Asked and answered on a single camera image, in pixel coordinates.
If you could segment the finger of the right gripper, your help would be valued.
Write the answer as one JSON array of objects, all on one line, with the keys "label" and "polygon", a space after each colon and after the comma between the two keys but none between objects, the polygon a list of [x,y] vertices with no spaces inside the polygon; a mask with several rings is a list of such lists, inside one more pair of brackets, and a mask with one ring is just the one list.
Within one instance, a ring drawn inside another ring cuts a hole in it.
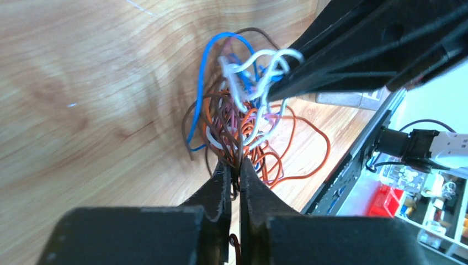
[{"label": "finger of the right gripper", "polygon": [[348,31],[366,24],[402,23],[415,30],[451,22],[467,22],[466,1],[331,1],[291,47],[304,55],[305,62]]},{"label": "finger of the right gripper", "polygon": [[467,55],[467,22],[411,30],[402,23],[352,29],[272,86],[267,100],[310,93],[372,92],[418,86]]}]

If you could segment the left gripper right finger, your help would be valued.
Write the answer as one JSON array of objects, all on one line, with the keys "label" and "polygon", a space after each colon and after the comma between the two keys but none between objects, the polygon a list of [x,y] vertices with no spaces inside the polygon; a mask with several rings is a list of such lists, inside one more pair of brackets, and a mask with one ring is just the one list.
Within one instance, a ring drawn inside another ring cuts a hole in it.
[{"label": "left gripper right finger", "polygon": [[240,169],[242,264],[427,264],[407,223],[366,216],[310,216]]}]

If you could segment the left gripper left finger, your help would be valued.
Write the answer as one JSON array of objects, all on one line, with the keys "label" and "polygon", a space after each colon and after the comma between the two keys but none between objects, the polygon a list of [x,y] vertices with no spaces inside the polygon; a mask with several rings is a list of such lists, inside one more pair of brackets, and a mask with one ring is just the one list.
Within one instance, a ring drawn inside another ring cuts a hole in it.
[{"label": "left gripper left finger", "polygon": [[224,264],[231,223],[231,170],[179,206],[81,207],[55,225],[38,264]]}]

